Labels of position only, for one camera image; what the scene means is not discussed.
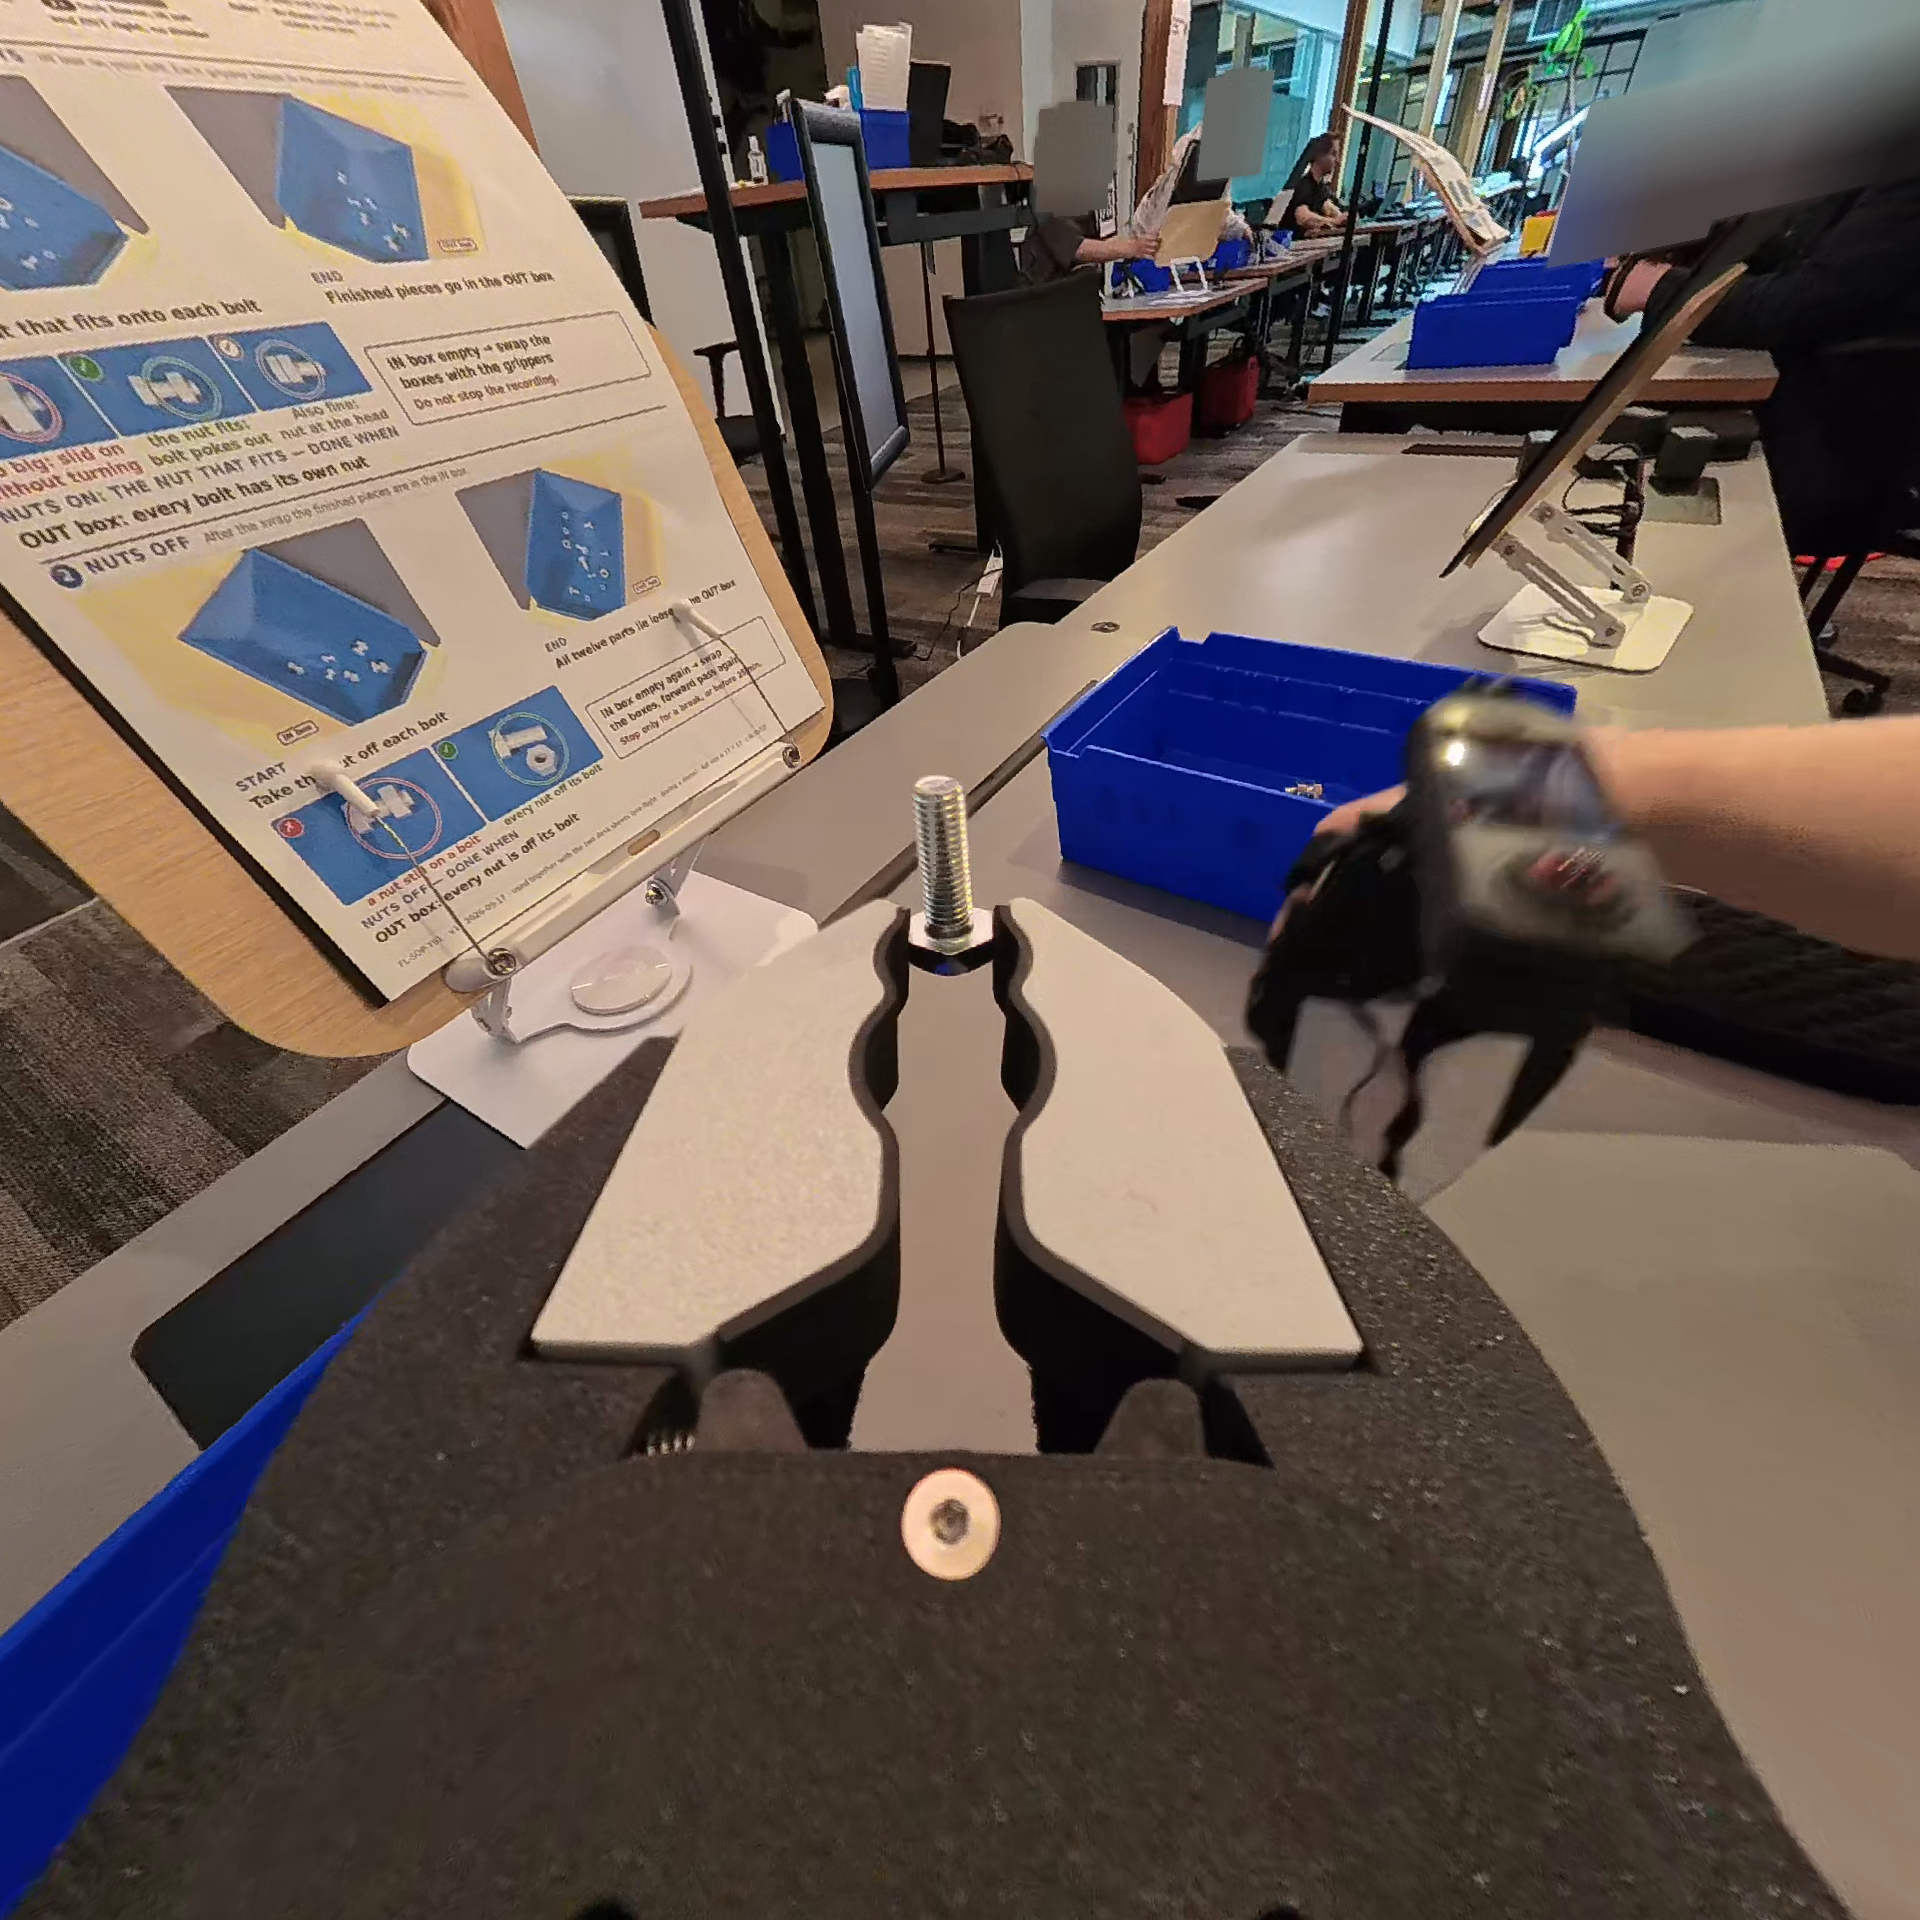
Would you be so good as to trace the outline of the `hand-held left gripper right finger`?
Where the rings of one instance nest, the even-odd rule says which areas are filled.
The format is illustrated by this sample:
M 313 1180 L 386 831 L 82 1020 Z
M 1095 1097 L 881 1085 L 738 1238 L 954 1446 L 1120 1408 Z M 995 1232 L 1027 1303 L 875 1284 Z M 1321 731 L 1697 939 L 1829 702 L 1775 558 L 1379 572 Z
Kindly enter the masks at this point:
M 1229 1049 L 1171 988 L 1034 897 L 995 911 L 995 1310 L 1042 1453 L 1090 1453 L 1173 1382 L 1256 1453 L 1233 1380 L 1344 1376 L 1363 1337 Z

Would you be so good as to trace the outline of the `blue storage bin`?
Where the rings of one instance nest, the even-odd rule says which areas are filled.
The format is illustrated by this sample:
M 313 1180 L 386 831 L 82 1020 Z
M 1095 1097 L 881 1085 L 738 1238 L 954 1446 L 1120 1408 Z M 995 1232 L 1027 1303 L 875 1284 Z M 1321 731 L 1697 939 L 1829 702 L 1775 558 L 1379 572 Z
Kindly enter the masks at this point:
M 907 109 L 862 109 L 857 121 L 872 171 L 897 171 L 914 163 Z M 798 136 L 785 119 L 769 126 L 765 150 L 774 177 L 800 177 Z
M 1506 257 L 1414 311 L 1406 371 L 1537 367 L 1567 350 L 1577 315 L 1606 278 L 1601 257 Z

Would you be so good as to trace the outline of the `wooden display board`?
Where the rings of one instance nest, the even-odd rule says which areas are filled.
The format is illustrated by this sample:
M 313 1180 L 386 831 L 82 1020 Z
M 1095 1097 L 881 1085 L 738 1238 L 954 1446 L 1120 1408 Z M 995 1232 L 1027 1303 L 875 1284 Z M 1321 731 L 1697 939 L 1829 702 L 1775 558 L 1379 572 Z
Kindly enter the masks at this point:
M 1751 256 L 1769 247 L 1792 216 L 1792 207 L 1768 207 L 1721 221 L 1711 230 L 1693 264 L 1670 269 L 1671 300 L 1641 311 L 1640 339 L 1614 361 L 1549 449 L 1478 517 L 1462 548 L 1442 566 L 1445 576 L 1495 552 L 1535 510 L 1560 504 L 1577 463 L 1610 438 L 1621 412 L 1641 400 L 1651 380 L 1690 339 L 1693 327 L 1727 300 Z
M 826 709 L 781 731 L 662 823 L 622 828 L 614 849 L 555 902 L 535 904 L 487 941 L 491 956 L 517 961 L 513 973 L 490 971 L 485 958 L 469 992 L 433 973 L 375 1001 L 93 695 L 25 615 L 6 613 L 6 812 L 224 1020 L 275 1049 L 355 1060 L 429 1039 L 487 992 L 528 982 L 534 961 L 566 936 L 599 933 L 617 904 L 663 891 L 670 870 L 688 869 L 726 825 L 826 749 L 832 718 Z

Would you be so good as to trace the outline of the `white board stand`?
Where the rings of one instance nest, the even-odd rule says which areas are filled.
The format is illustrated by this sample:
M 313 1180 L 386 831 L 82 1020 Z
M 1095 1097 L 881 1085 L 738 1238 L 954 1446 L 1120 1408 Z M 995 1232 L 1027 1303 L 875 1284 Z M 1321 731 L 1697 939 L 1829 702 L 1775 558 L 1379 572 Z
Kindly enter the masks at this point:
M 1670 657 L 1695 617 L 1690 601 L 1653 591 L 1611 540 L 1550 501 L 1513 520 L 1495 556 L 1526 583 L 1478 635 L 1502 654 L 1638 677 Z
M 429 1087 L 534 1145 L 645 1039 L 672 1039 L 742 973 L 816 931 L 811 917 L 688 869 L 573 931 L 513 984 L 407 1051 Z

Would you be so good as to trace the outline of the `blue plastic bin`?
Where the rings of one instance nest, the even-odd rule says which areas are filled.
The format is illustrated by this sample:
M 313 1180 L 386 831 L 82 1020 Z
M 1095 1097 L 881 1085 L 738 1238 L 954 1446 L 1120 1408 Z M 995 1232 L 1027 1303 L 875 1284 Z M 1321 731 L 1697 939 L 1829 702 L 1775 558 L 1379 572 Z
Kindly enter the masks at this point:
M 360 1312 L 2 1636 L 2 1916 L 128 1756 L 272 1453 Z
M 1067 861 L 1271 920 L 1334 809 L 1395 787 L 1424 711 L 1495 675 L 1167 628 L 1045 728 Z M 1326 800 L 1294 800 L 1293 781 Z

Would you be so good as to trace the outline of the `black pole stand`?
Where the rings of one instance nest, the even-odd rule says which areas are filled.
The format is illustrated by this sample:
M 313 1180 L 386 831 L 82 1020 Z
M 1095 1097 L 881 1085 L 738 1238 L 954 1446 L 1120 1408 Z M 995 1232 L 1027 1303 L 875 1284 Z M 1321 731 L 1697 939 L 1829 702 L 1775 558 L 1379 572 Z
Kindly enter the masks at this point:
M 675 60 L 693 158 L 699 171 L 707 227 L 717 247 L 718 269 L 727 292 L 742 371 L 747 382 L 752 417 L 758 423 L 759 465 L 769 480 L 787 581 L 797 587 L 809 625 L 819 623 L 809 561 L 802 542 L 800 510 L 785 461 L 785 430 L 778 416 L 775 384 L 766 366 L 761 323 L 752 288 L 752 272 L 742 248 L 731 207 L 731 171 L 720 147 L 720 121 L 707 85 L 703 39 L 691 3 L 663 3 L 663 29 Z

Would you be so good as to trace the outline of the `wooden column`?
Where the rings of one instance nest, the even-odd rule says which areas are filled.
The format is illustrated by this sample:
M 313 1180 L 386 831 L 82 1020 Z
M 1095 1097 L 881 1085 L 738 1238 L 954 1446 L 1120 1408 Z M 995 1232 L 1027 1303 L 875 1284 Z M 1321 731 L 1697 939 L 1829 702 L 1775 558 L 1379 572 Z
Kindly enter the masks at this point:
M 1190 3 L 1143 3 L 1137 115 L 1137 181 L 1141 185 L 1151 185 L 1163 168 L 1177 136 L 1190 27 Z
M 541 153 L 534 117 L 527 107 L 520 71 L 513 60 L 513 47 L 497 12 L 497 3 L 426 0 L 423 6 L 465 55 L 481 81 L 485 81 L 491 92 L 503 112 L 523 135 L 527 144 Z

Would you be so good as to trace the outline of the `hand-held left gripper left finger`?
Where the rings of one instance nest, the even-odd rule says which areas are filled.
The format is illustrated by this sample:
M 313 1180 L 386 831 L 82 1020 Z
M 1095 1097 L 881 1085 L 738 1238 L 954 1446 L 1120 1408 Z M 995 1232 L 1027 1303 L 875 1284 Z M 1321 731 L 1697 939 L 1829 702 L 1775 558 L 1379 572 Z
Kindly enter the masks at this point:
M 534 1325 L 544 1360 L 698 1393 L 774 1377 L 845 1449 L 902 1293 L 897 1023 L 907 913 L 866 902 L 685 1025 Z

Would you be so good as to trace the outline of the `printed instruction sheet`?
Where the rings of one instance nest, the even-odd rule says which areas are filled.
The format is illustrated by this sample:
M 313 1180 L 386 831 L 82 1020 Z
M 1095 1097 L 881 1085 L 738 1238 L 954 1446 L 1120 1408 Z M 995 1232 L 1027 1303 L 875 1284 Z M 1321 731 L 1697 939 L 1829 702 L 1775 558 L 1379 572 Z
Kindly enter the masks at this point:
M 6 613 L 375 1001 L 513 973 L 832 709 L 698 384 L 423 5 L 6 5 Z

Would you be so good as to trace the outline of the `black office chair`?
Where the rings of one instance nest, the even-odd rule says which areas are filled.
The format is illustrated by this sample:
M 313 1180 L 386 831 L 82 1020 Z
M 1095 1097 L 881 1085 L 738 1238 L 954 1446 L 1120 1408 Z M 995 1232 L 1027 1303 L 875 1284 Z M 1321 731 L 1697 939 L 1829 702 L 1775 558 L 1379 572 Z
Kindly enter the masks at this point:
M 1143 531 L 1101 278 L 950 300 L 946 325 L 1001 558 L 999 623 L 1054 623 L 1137 561 Z
M 714 417 L 730 456 L 742 468 L 752 461 L 766 463 L 766 440 L 761 437 L 759 417 L 752 408 L 752 398 L 745 398 L 738 412 L 730 408 L 727 400 L 727 361 L 731 353 L 742 353 L 738 341 L 707 343 L 695 352 L 705 358 L 707 366 L 707 374 L 712 382 Z

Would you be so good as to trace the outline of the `black desk mat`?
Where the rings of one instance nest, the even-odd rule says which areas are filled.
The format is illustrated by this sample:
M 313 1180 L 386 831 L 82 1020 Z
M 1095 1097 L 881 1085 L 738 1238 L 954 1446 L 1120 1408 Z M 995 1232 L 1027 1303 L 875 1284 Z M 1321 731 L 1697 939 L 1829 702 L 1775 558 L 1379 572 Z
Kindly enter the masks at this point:
M 446 1102 L 146 1325 L 133 1360 L 214 1446 L 366 1310 L 523 1149 Z

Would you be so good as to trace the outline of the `black monitor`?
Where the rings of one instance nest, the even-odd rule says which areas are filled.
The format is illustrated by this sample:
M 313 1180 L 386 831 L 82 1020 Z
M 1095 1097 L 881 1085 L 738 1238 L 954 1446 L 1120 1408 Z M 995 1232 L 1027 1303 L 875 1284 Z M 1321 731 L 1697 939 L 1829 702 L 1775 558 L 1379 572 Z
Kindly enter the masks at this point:
M 645 280 L 634 205 L 622 197 L 567 197 L 601 257 L 611 264 L 626 300 L 654 323 L 654 307 Z

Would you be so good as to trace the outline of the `person's right hand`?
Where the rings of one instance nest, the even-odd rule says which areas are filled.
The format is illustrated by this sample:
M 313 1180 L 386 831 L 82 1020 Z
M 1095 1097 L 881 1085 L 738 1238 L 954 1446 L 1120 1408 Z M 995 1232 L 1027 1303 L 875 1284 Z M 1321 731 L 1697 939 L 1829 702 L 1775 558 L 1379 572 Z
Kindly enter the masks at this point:
M 1328 880 L 1336 863 L 1352 856 L 1353 848 L 1379 855 L 1389 870 L 1400 869 L 1409 856 L 1409 835 L 1409 791 L 1405 784 L 1334 809 L 1307 844 L 1313 855 L 1310 885 Z

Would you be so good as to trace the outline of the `black framed floor sign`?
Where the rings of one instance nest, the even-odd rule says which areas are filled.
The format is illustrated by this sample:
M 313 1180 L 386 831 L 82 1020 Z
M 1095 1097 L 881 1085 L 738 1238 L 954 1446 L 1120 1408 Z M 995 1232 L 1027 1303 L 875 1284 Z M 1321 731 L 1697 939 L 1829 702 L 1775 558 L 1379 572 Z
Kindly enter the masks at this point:
M 881 704 L 902 696 L 897 641 L 881 573 L 873 494 L 910 443 L 897 329 L 881 264 L 873 181 L 857 112 L 789 101 L 808 215 L 823 264 L 862 590 L 869 611 L 869 685 Z

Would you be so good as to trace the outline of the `person's right forearm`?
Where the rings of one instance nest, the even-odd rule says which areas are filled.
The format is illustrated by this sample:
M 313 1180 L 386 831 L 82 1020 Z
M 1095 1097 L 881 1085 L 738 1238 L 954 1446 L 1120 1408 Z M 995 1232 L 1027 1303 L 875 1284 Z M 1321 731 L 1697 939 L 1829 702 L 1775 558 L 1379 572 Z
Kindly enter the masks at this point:
M 1858 952 L 1918 958 L 1918 720 L 1601 728 L 1601 781 L 1674 885 Z

